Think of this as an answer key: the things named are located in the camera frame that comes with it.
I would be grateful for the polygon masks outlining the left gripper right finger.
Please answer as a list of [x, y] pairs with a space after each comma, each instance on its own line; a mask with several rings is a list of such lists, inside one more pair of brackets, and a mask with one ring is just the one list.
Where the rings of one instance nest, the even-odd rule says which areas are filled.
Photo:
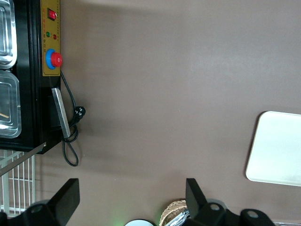
[[273, 226], [273, 221], [262, 211], [243, 209], [234, 214], [217, 202], [209, 202], [196, 179], [186, 179], [185, 200], [190, 218], [187, 226]]

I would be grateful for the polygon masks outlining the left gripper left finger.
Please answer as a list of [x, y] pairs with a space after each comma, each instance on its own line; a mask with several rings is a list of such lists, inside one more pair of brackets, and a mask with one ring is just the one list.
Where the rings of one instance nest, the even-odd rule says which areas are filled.
[[79, 180], [70, 178], [50, 200], [32, 204], [17, 217], [0, 213], [2, 226], [65, 226], [80, 203]]

